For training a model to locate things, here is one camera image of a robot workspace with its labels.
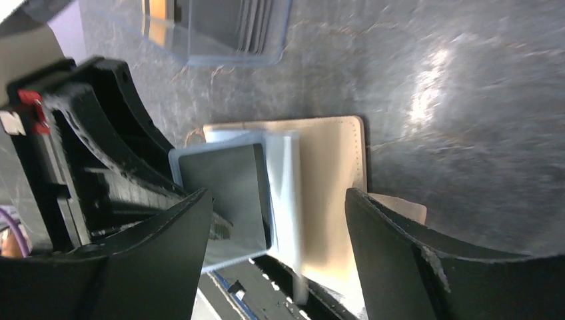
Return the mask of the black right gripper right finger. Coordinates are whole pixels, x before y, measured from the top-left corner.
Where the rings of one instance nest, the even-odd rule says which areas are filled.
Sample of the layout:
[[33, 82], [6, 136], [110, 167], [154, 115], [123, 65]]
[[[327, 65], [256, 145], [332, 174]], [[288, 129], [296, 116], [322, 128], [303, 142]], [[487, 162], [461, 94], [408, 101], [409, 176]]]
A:
[[449, 237], [350, 188], [345, 214], [369, 319], [563, 319], [564, 256]]

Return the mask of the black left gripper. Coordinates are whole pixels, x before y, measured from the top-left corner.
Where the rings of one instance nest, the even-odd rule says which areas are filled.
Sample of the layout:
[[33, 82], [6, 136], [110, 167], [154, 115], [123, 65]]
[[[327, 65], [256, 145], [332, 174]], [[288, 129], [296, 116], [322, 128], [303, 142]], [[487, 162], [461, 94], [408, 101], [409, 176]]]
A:
[[31, 254], [104, 239], [187, 198], [126, 62], [25, 64], [1, 92], [1, 148], [17, 154], [1, 176]]

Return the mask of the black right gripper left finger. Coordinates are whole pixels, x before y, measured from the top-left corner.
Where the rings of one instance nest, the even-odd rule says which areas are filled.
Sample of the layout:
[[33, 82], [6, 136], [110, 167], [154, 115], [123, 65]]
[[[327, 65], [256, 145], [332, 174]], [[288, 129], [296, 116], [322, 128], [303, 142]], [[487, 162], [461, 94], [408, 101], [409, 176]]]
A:
[[213, 200], [166, 211], [64, 254], [1, 259], [2, 319], [189, 319]]

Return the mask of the single black credit card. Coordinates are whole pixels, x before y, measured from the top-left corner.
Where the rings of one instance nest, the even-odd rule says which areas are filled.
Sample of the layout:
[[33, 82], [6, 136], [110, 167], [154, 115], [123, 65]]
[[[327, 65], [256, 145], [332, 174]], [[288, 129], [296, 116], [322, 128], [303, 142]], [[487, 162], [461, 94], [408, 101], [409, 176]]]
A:
[[264, 255], [272, 247], [269, 181], [260, 143], [200, 145], [176, 150], [170, 160], [175, 183], [187, 191], [208, 189], [214, 214], [223, 218], [213, 223], [204, 272]]

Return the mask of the beige leather card holder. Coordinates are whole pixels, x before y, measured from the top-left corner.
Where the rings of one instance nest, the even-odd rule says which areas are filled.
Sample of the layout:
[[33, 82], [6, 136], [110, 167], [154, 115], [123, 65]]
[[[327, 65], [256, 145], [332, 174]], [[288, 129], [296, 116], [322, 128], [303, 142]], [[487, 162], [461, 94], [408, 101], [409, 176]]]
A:
[[271, 199], [271, 256], [294, 271], [295, 291], [309, 279], [344, 297], [354, 314], [364, 301], [346, 226], [347, 189], [367, 189], [360, 117], [322, 117], [205, 125], [205, 143], [264, 149]]

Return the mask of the black and yellow credit cards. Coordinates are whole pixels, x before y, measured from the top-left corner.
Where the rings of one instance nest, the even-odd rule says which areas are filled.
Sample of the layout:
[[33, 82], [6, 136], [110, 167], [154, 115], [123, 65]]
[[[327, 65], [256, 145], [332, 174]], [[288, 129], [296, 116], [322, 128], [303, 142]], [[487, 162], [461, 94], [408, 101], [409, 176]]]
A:
[[193, 55], [260, 55], [272, 1], [142, 1], [142, 32], [161, 47]]

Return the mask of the clear acrylic card box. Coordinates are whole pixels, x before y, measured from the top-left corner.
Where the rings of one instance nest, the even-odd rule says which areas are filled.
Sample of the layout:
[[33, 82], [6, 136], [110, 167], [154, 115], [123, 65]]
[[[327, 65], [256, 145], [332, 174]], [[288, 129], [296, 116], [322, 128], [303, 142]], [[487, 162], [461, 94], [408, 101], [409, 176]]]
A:
[[283, 56], [292, 1], [81, 1], [88, 14], [188, 66], [255, 67]]

